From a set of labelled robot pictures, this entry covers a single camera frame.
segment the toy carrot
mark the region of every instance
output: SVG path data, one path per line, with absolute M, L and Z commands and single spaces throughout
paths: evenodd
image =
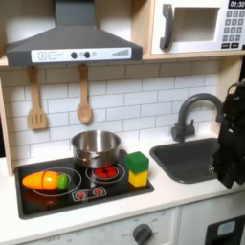
M 68 177 L 66 174 L 43 171 L 26 176 L 22 184 L 27 188 L 38 190 L 65 190 L 68 186 Z

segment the pot handle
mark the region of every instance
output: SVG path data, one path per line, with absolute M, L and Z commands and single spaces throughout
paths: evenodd
M 96 160 L 100 157 L 100 155 L 96 155 L 95 157 L 91 158 L 91 159 L 85 159 L 85 158 L 79 158 L 82 162 L 89 162 L 92 160 Z

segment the gray sink basin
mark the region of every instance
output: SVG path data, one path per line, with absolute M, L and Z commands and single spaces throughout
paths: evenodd
M 155 146 L 150 155 L 174 181 L 194 184 L 216 178 L 216 174 L 209 171 L 209 166 L 217 149 L 217 139 L 210 138 Z

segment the black faucet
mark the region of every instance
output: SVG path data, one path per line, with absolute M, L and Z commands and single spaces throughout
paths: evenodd
M 181 106 L 179 112 L 178 122 L 171 128 L 172 139 L 175 142 L 183 143 L 185 141 L 186 136 L 194 135 L 194 120 L 191 120 L 190 125 L 186 125 L 186 115 L 189 107 L 200 100 L 208 100 L 212 102 L 217 108 L 217 117 L 216 121 L 221 123 L 223 120 L 223 111 L 222 111 L 222 102 L 220 99 L 211 94 L 196 94 L 194 96 L 189 97 Z

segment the stovetop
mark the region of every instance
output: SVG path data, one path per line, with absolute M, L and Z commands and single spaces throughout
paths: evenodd
M 73 158 L 17 167 L 15 180 L 19 217 L 29 219 L 154 191 L 149 181 L 142 188 L 135 188 L 128 182 L 126 154 L 121 150 L 117 164 L 99 169 L 80 167 Z M 22 185 L 27 175 L 45 170 L 67 174 L 68 189 L 40 191 Z

